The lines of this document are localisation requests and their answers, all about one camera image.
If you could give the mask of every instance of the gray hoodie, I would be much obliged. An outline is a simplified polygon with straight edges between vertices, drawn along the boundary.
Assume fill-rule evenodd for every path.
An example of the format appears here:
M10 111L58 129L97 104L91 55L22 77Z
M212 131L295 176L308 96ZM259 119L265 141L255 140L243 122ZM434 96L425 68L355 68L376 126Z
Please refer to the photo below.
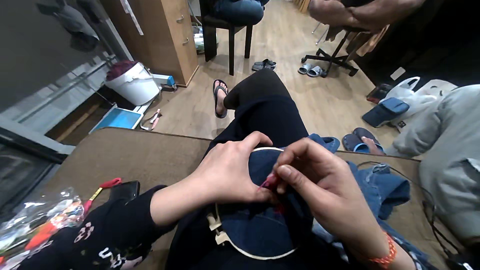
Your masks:
M415 157L420 182L459 240L480 236L480 85L460 87L430 106L385 151Z

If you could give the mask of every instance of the slipper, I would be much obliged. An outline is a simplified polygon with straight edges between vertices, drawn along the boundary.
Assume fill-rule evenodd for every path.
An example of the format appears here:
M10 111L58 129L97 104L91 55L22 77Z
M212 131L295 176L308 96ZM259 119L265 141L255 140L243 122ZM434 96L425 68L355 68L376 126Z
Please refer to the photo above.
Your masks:
M364 129L363 127L357 127L353 130L352 133L355 134L360 139L360 141L362 137L372 139L373 142L377 145L378 149L382 152L384 151L384 148L380 145L380 142L377 140L377 138L375 138L375 136L370 131Z
M320 76L320 73L322 73L322 68L319 67L319 66L316 66L312 69L310 69L308 72L307 72L307 75L312 77L312 78L316 78L318 76Z
M271 65L271 66L273 66L273 67L276 66L276 62L273 62L272 60L270 60L270 59L268 59L268 58L265 59L265 60L263 60L263 61L261 61L261 62L255 62L255 63L253 63L254 66L265 66L266 64L269 64L269 65Z
M269 65L269 64L265 64L265 65L263 65L263 64L262 64L262 65L257 65L257 64L255 64L255 65L252 66L252 70L253 70L253 71L259 71L259 70L264 69L264 68L266 68L266 69L271 69L271 70L275 70L275 66L271 66L271 65Z
M228 95L228 92L227 92L227 90L225 90L225 88L223 88L222 86L220 86L220 84L219 84L217 87L215 87L215 83L216 83L216 82L220 82L220 83L223 83L223 84L225 84L225 85L227 85L227 84L226 84L224 81L219 80L219 79L213 81L213 87L214 87L214 88L213 88L213 99L215 100L215 108L214 108L215 116L216 116L217 118L225 118L225 116L227 116L228 110L225 110L225 112L224 112L222 115L220 115L220 114L218 114L218 113L216 112L216 103L217 103L217 101L218 101L217 93L218 93L218 90L220 90L220 89L225 93L225 95Z
M312 67L312 64L304 64L299 68L299 73L305 75L310 69L312 69Z
M343 148L346 151L358 153L370 153L368 145L364 144L355 134L347 134L342 138Z

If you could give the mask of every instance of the wooden floor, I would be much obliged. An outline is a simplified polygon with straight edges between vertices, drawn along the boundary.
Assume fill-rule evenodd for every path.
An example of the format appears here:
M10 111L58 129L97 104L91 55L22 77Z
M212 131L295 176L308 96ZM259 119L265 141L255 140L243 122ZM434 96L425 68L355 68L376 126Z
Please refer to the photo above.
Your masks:
M210 62L205 62L200 55L200 68L189 87L179 88L175 93L162 92L161 100L146 112L145 118L149 118L161 108L163 116L154 131L214 138L232 121L234 112L229 111L224 119L214 116L213 80L222 79L233 88L253 73L251 66L255 61L270 58L278 63L276 73L296 102L309 133L341 139L360 126L370 130L384 146L389 146L398 134L396 130L372 128L360 118L372 107L365 96L374 88L362 71L350 77L346 70L334 68L327 78L310 78L297 72L301 58L315 54L318 46L332 53L341 34L335 42L315 46L325 25L312 35L317 22L300 13L291 1L271 0L265 7L263 20L253 27L249 59L243 57L245 29L235 35L235 76L228 74L228 31L218 29L218 55ZM325 67L325 62L308 61Z

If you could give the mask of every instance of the black leggings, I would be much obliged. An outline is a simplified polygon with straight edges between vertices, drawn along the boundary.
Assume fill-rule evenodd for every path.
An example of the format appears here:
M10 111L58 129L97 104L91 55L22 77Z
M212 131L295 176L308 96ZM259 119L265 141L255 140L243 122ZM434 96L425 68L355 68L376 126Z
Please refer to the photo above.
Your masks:
M224 105L235 110L235 119L212 141L208 151L218 143L241 141L253 131L267 135L274 147L285 147L308 136L295 102L272 70L259 70L238 83Z

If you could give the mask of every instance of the smartphone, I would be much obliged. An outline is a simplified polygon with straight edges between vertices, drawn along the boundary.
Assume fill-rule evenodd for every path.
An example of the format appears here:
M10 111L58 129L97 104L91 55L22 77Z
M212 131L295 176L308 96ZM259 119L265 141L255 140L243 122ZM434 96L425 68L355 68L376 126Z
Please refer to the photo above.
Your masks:
M127 199L129 201L138 197L140 193L140 182L130 181L126 183L121 183L110 189L111 200Z

